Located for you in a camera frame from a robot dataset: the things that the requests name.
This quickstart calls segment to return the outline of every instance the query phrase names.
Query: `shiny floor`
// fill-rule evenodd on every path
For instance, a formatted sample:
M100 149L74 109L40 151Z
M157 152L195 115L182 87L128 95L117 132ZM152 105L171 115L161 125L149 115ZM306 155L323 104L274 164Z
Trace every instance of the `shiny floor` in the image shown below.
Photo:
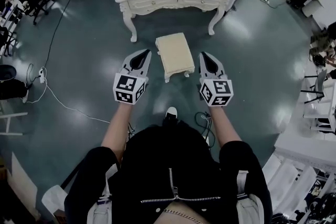
M284 1L270 0L273 6ZM30 63L34 64L32 77L45 64L54 29L67 2L57 0L37 26L32 25L31 18L20 22L14 56L3 61L16 67L18 79L25 81ZM114 74L127 55L149 48L154 52L149 86L134 107L131 124L137 131L160 124L166 109L175 106L180 119L197 127L194 114L207 111L197 92L198 72L190 78L176 75L164 83L154 44L156 37L183 32L196 70L201 51L223 63L235 94L225 110L263 165L295 108L307 63L310 24L287 4L272 9L258 0L238 0L235 6L237 10L215 26L213 37L207 34L207 26L215 11L165 9L137 16L134 24L138 42L132 44L114 0L71 0L51 48L48 85L66 106L109 121L118 106L112 92ZM36 80L29 101L37 100L44 88ZM108 125L65 109L48 90L35 104L23 105L15 99L5 102L4 109L7 113L29 113L12 123L13 131L22 131L24 136L2 136L0 147L8 166L14 152L38 187L37 208L43 213L43 193L61 184L86 152L101 143ZM218 152L215 145L215 159Z

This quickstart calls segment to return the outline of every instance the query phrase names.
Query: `chain necklace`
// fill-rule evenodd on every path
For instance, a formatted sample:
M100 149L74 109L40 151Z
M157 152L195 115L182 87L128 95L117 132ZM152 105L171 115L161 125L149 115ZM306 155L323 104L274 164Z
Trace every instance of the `chain necklace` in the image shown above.
M178 211L174 211L174 210L168 210L168 209L164 209L163 212L166 212L166 213L170 213L170 214L174 214L174 215L178 215L178 216L181 216L181 217L184 217L184 218L187 218L197 224L203 224L202 222L198 221L196 218L193 218L191 216L188 216L184 213L181 213L181 212L178 212Z

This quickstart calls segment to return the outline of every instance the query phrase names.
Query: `white bag strap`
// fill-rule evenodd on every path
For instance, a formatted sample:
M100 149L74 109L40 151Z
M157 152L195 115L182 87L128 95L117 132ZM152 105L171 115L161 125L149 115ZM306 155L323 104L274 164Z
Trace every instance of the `white bag strap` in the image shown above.
M239 224L264 224L264 208L253 194L237 202L237 213Z
M237 197L242 198L245 196L245 183L246 183L246 177L247 177L248 171L245 170L239 170L237 175Z
M118 171L117 165L113 164L105 173L105 188L102 196L91 207L87 216L87 224L112 224L112 204L110 200L110 187L108 180Z
M105 189L103 191L103 196L100 197L100 199L98 201L102 201L102 199L104 198L109 198L111 196L110 193L110 187L109 187L109 183L108 180L118 171L117 165L113 164L110 169L107 170L107 172L105 173Z

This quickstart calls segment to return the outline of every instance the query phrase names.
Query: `white sneaker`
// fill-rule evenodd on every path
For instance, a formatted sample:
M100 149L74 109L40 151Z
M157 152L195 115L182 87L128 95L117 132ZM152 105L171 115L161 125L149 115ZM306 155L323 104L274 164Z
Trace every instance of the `white sneaker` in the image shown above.
M175 107L173 107L173 106L171 106L170 108L168 108L168 110L166 112L166 117L177 119L177 109Z

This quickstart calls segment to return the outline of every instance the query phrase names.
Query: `footstool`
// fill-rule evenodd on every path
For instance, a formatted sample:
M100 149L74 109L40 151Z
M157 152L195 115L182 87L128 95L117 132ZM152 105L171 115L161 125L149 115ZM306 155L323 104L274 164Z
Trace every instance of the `footstool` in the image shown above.
M172 74L184 72L188 78L190 73L194 73L193 57L183 33L158 37L155 44L163 63L166 83Z

